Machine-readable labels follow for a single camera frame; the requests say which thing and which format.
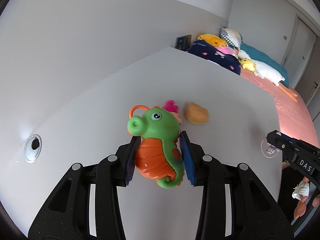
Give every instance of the seahorse toy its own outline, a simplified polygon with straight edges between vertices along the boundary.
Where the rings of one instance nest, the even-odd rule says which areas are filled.
[[[138,108],[146,110],[142,117],[133,116]],[[129,113],[128,132],[141,136],[142,143],[136,151],[136,166],[146,178],[156,179],[162,188],[179,186],[184,165],[177,149],[179,123],[169,111],[158,106],[134,106]]]

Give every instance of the white desk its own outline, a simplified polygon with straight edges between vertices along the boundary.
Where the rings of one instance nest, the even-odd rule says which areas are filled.
[[[190,101],[207,108],[209,123],[184,120],[181,129],[222,163],[250,165],[278,198],[282,157],[267,159],[260,150],[267,133],[279,129],[272,96],[212,62],[167,48],[111,75],[43,123],[36,131],[42,151],[34,163],[27,163],[20,149],[0,178],[1,201],[16,225],[27,234],[73,163],[98,163],[130,141],[126,125],[131,107],[161,106],[169,99],[181,109]],[[130,186],[118,193],[128,240],[195,238],[202,188],[186,178],[167,190],[136,172]]]

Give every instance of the metal grommet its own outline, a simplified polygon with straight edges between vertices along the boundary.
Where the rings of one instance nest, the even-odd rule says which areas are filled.
[[[240,168],[241,170],[243,170],[243,171],[246,171],[246,170],[248,169],[248,165],[245,164],[245,163],[241,163],[241,164],[239,165],[239,168]]]
[[[72,169],[73,169],[74,171],[77,171],[77,170],[79,170],[80,168],[81,168],[81,165],[80,165],[79,163],[75,163],[75,164],[72,165]]]
[[[42,141],[39,135],[31,135],[24,146],[24,157],[28,163],[33,163],[41,152]]]
[[[110,155],[108,157],[108,161],[110,161],[110,162],[115,162],[117,159],[118,159],[118,157],[116,155],[114,155],[114,154]]]
[[[210,156],[210,155],[204,155],[203,157],[202,157],[202,159],[205,161],[205,162],[210,162],[210,161],[212,161],[212,157]]]

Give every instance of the plaid pillow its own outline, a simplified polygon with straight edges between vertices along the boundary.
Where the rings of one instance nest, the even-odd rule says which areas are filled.
[[[236,48],[237,50],[240,49],[242,36],[239,32],[229,28],[223,28],[220,30],[220,38],[225,40],[233,48]]]

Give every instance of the orange plush toy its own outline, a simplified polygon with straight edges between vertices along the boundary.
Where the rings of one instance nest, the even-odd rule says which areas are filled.
[[[207,109],[191,102],[184,110],[185,118],[194,124],[204,124],[209,122],[209,112]]]
[[[197,37],[197,40],[204,40],[206,43],[210,44],[214,47],[226,47],[228,46],[228,43],[220,39],[218,36],[213,34],[202,34]]]

